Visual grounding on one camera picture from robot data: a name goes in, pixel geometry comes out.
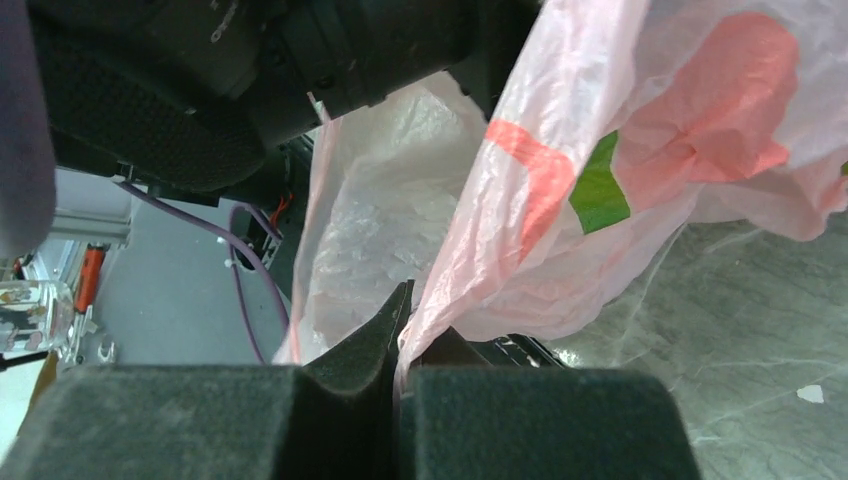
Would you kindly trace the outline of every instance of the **red wire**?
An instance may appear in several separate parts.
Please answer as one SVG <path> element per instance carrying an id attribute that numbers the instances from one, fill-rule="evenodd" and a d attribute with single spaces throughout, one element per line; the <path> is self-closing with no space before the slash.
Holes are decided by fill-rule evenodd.
<path id="1" fill-rule="evenodd" d="M 287 208 L 289 208 L 289 205 L 291 204 L 291 201 L 293 199 L 294 199 L 293 193 L 289 194 L 288 199 L 286 199 L 285 197 L 280 195 L 280 205 L 277 207 L 277 211 L 275 211 L 271 215 L 271 218 L 268 219 L 268 221 L 271 222 L 271 226 L 274 227 L 275 230 L 277 229 L 277 221 L 280 219 L 280 214 L 283 213 L 284 211 L 286 211 Z"/>

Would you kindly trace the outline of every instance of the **gray floor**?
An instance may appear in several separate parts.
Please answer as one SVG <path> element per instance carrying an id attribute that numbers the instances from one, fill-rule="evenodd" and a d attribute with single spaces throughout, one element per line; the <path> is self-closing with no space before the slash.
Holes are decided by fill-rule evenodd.
<path id="1" fill-rule="evenodd" d="M 226 227 L 231 202 L 220 208 L 174 203 Z M 130 245 L 114 255 L 102 278 L 94 320 L 102 328 L 87 336 L 87 363 L 96 358 L 104 333 L 118 345 L 118 362 L 137 365 L 245 365 L 258 363 L 238 307 L 227 249 L 217 237 L 152 207 L 133 218 Z M 282 327 L 258 275 L 242 284 L 264 358 L 280 346 Z"/>
<path id="2" fill-rule="evenodd" d="M 705 479 L 848 479 L 848 216 L 810 243 L 739 223 L 690 225 L 666 247 L 549 345 L 659 377 Z"/>

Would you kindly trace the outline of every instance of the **green print on bag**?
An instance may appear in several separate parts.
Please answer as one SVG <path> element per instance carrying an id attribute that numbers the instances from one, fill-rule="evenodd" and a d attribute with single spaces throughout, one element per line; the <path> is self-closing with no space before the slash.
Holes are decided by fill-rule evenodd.
<path id="1" fill-rule="evenodd" d="M 568 199 L 583 233 L 596 232 L 630 217 L 630 206 L 610 168 L 617 143 L 618 132 L 598 142 Z"/>

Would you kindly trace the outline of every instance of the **pink plastic bag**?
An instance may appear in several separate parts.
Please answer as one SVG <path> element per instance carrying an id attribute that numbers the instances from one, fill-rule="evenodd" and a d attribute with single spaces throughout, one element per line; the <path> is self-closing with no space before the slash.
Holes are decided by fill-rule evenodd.
<path id="1" fill-rule="evenodd" d="M 579 330 L 687 221 L 747 218 L 814 238 L 848 204 L 844 25 L 836 1 L 548 0 L 487 128 L 442 76 L 327 127 L 304 232 L 314 243 L 296 267 L 302 333 L 330 346 L 399 277 L 426 278 L 401 336 L 403 374 L 449 326 L 472 340 Z M 355 134 L 379 115 L 394 127 Z M 370 167 L 404 170 L 404 181 Z M 413 178 L 426 188 L 405 186 Z M 447 198 L 460 190 L 454 210 Z M 366 191 L 381 200 L 363 203 Z M 429 217 L 386 215 L 433 192 Z M 317 261 L 346 251 L 336 271 Z M 351 275 L 360 268 L 369 273 Z"/>

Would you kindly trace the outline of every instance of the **black mechanical part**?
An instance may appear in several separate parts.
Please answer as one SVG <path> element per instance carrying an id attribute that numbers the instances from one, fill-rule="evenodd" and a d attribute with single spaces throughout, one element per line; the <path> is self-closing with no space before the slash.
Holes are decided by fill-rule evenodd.
<path id="1" fill-rule="evenodd" d="M 448 69 L 491 116 L 539 3 L 28 0 L 28 7 L 51 128 L 66 144 L 57 145 L 59 164 L 100 175 L 119 168 L 110 162 L 130 165 L 148 183 L 201 193 L 208 203 L 319 125 L 309 93 L 337 117 Z"/>
<path id="2" fill-rule="evenodd" d="M 485 355 L 487 353 L 485 350 L 481 351 L 477 346 L 465 341 L 456 330 L 450 328 L 433 341 L 433 344 L 421 355 L 421 358 L 413 362 L 411 368 L 417 369 L 423 365 L 474 365 L 488 367 L 490 365 L 497 365 L 499 362 L 508 361 L 506 358 L 497 358 L 493 361 Z"/>
<path id="3" fill-rule="evenodd" d="M 23 425 L 0 479 L 697 479 L 677 408 L 640 374 L 410 373 L 411 283 L 306 367 L 79 367 Z"/>
<path id="4" fill-rule="evenodd" d="M 475 13 L 468 0 L 294 0 L 275 28 L 286 61 L 338 117 L 467 57 Z"/>
<path id="5" fill-rule="evenodd" d="M 280 197 L 286 195 L 281 192 L 288 191 L 287 179 L 291 176 L 289 174 L 289 168 L 292 162 L 289 158 L 292 154 L 291 152 L 287 148 L 280 148 L 270 152 L 256 173 L 238 183 L 211 192 L 195 192 L 164 184 L 136 169 L 125 168 L 122 173 L 130 177 L 133 183 L 148 185 L 150 187 L 148 193 L 157 198 L 210 207 L 217 207 L 218 201 L 221 198 L 227 198 L 273 211 L 279 205 Z"/>
<path id="6" fill-rule="evenodd" d="M 250 212 L 244 210 L 235 212 L 232 223 L 230 224 L 230 232 L 243 241 L 260 259 L 263 259 L 265 254 L 268 253 L 265 249 L 268 233 L 265 232 Z M 255 270 L 250 260 L 240 251 L 236 250 L 235 257 L 245 269 L 249 271 Z"/>
<path id="7" fill-rule="evenodd" d="M 292 291 L 294 261 L 297 250 L 300 248 L 300 237 L 303 235 L 306 222 L 312 148 L 312 140 L 306 136 L 288 142 L 283 147 L 283 153 L 287 158 L 287 174 L 286 190 L 283 190 L 281 194 L 291 195 L 291 203 L 277 219 L 277 229 L 283 236 L 283 243 L 274 256 L 270 273 L 283 294 L 289 295 L 289 298 Z"/>
<path id="8" fill-rule="evenodd" d="M 5 372 L 6 370 L 12 367 L 18 367 L 33 362 L 40 362 L 41 360 L 47 358 L 47 354 L 48 352 L 36 352 L 7 359 L 3 356 L 2 353 L 0 353 L 0 373 Z"/>
<path id="9" fill-rule="evenodd" d="M 477 349 L 496 365 L 518 367 L 563 367 L 562 361 L 538 340 L 524 335 L 507 335 L 491 342 L 476 344 Z"/>
<path id="10" fill-rule="evenodd" d="M 471 54 L 448 68 L 448 72 L 489 120 L 542 2 L 474 0 L 474 3 L 477 25 Z"/>

